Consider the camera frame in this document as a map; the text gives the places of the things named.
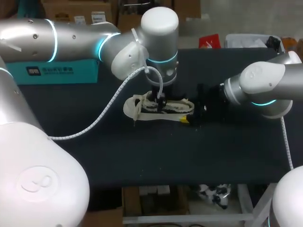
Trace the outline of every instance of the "floor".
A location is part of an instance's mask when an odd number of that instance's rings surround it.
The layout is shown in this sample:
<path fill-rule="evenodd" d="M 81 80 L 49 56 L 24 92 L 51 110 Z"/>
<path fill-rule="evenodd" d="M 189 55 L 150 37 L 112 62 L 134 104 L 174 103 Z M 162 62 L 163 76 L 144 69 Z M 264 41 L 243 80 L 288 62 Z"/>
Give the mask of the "floor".
<path fill-rule="evenodd" d="M 201 19 L 181 24 L 180 48 L 197 48 L 198 37 L 230 33 L 303 38 L 301 0 L 201 0 Z"/>

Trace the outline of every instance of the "white sandal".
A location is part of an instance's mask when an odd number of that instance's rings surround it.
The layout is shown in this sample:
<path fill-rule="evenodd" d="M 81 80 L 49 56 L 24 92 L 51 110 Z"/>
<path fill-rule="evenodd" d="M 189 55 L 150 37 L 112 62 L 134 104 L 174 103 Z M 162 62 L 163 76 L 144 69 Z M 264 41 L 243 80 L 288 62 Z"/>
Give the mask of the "white sandal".
<path fill-rule="evenodd" d="M 167 100 L 161 112 L 158 111 L 158 104 L 150 101 L 147 97 L 151 91 L 144 95 L 134 95 L 126 100 L 123 112 L 126 116 L 133 118 L 134 121 L 169 120 L 180 121 L 188 114 L 192 114 L 195 105 L 187 99 L 179 101 Z"/>

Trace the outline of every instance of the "black table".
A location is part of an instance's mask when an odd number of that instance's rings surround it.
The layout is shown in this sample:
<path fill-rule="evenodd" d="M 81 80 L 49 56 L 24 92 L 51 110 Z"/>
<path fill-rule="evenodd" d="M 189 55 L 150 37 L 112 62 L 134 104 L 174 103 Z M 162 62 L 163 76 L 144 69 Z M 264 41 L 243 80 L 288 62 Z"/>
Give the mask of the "black table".
<path fill-rule="evenodd" d="M 247 65 L 276 56 L 269 49 L 180 50 L 178 80 L 188 96 L 197 83 L 215 85 Z M 21 86 L 48 135 L 73 134 L 101 113 L 121 81 L 100 67 L 97 84 Z M 145 76 L 131 80 L 99 125 L 58 144 L 98 188 L 159 184 L 275 183 L 289 171 L 279 120 L 232 107 L 224 124 L 189 127 L 179 122 L 137 121 L 123 103 L 150 90 Z M 303 105 L 294 102 L 286 128 L 294 166 L 303 165 Z"/>

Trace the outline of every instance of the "white robotic arm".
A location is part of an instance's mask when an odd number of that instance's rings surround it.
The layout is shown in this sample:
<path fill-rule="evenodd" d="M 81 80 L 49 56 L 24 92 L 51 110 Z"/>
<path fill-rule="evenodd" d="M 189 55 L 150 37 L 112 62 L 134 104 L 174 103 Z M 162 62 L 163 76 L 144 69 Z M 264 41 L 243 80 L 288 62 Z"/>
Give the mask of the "white robotic arm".
<path fill-rule="evenodd" d="M 293 100 L 303 99 L 303 64 L 295 52 L 268 62 L 256 62 L 224 83 L 226 98 L 235 105 L 250 104 L 275 119 L 286 115 Z"/>
<path fill-rule="evenodd" d="M 253 63 L 227 79 L 224 92 L 232 104 L 248 103 L 270 119 L 283 117 L 290 111 L 292 100 L 303 100 L 303 64 L 295 52 Z M 303 166 L 291 170 L 277 184 L 268 225 L 303 225 Z"/>
<path fill-rule="evenodd" d="M 43 132 L 5 62 L 97 59 L 122 80 L 154 67 L 147 80 L 161 88 L 176 78 L 177 38 L 178 16 L 163 7 L 125 34 L 107 22 L 0 21 L 1 227 L 76 227 L 89 202 L 84 169 Z"/>

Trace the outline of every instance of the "red bag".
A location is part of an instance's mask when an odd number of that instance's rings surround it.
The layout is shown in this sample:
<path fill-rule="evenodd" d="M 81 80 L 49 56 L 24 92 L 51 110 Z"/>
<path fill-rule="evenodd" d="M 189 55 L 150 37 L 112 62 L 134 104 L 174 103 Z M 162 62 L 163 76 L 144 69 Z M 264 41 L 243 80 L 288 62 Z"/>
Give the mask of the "red bag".
<path fill-rule="evenodd" d="M 199 48 L 220 49 L 220 39 L 218 34 L 204 36 L 199 38 Z"/>

